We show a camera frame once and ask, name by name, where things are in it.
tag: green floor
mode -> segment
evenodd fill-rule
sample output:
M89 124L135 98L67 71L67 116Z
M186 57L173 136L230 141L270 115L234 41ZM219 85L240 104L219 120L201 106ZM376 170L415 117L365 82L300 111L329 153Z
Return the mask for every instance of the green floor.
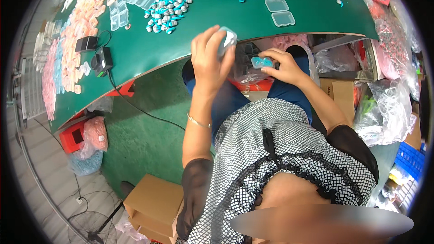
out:
M191 97L182 82L179 61L136 79L130 102L150 114L185 127ZM120 198L122 180L137 184L150 173L180 184L184 132L155 120L115 97L112 113L105 114L109 148L102 173Z

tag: bracelet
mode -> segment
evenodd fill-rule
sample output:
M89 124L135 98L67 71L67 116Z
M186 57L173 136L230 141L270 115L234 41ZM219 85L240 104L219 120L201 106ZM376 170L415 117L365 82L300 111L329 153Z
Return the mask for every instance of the bracelet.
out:
M203 124L201 124L201 123L198 123L195 119L193 119L192 117L190 117L190 115L188 115L188 112L187 112L187 117L188 117L188 119L190 120L190 121L192 121L194 124L197 124L198 126L200 126L200 127L203 127L203 128L211 128L211 124L209 123L208 125L203 125Z

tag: blue storage bin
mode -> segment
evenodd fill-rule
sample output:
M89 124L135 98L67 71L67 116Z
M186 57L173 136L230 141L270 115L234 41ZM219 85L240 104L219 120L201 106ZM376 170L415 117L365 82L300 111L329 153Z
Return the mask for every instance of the blue storage bin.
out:
M395 163L407 171L416 181L419 181L424 168L425 155L415 148L402 142L396 154Z

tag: black lace trim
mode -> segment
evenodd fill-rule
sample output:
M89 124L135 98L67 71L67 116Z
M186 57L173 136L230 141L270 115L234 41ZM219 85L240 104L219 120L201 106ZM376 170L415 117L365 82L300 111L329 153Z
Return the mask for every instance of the black lace trim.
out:
M290 154L287 152L285 154L278 155L277 157L278 157L278 160L281 161L282 157L286 157L289 155L300 156L304 159L311 158L312 160L315 160L315 161L318 161L319 163L321 163L327 170L331 171L335 175L339 174L340 176L342 176L344 184L346 186L351 187L351 190L353 191L354 195L358 198L359 205L361 205L363 203L363 197L361 195L360 189L359 189L358 185L351 180L350 176L348 175L348 169L347 168L344 167L342 169L339 169L335 164L325 160L322 154L314 153L311 151L298 153L298 154ZM259 166L261 166L264 162L267 162L267 161L272 161L271 157L268 155L264 156L260 160L256 161L254 164L250 165L249 167L245 168L239 174L239 176L237 176L236 179L232 182L231 186L226 191L226 194L225 194L222 202L219 203L219 205L216 207L216 210L214 211L213 217L211 219L211 232L213 232L211 234L211 243L221 243L221 227L222 227L222 221L223 221L221 215L223 215L224 211L226 209L228 209L228 206L229 206L229 203L231 201L232 196L242 186L244 179L248 175L250 175L252 172L257 171ZM271 176L273 176L274 174L276 174L276 172L278 172L282 169L291 171L296 176L304 178L307 181L310 181L311 183L315 184L318 187L318 189L316 190L318 192L318 194L325 199L330 199L331 204L343 204L343 201L341 199L339 199L338 196L336 195L337 191L333 188L329 188L327 190L327 187L324 184L324 182L317 179L315 175L311 175L311 174L308 174L307 172L300 171L300 167L297 165L282 164L280 162L279 162L280 166L277 166L274 162L273 162L273 164L276 167L265 174L265 176L263 177L263 179L261 181L261 184L259 186L258 191L253 192L253 194L254 194L253 195L253 203L250 204L250 211L255 210L255 202L256 202L258 196L260 196L260 194L263 193L262 190L263 190L264 186L270 180ZM250 237L250 242L249 242L249 239L247 239L245 236L244 243L251 243L251 237Z

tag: black sleeve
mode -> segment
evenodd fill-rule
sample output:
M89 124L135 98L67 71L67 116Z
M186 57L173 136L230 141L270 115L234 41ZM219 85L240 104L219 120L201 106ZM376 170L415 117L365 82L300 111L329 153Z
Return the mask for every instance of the black sleeve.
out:
M327 141L334 148L350 155L365 165L372 172L378 184L377 160L353 128L347 125L340 125L334 128L330 135L328 135Z
M193 226L202 216L212 172L213 162L211 160L196 159L188 162L182 173L184 207L178 215L176 232L184 241L187 241Z

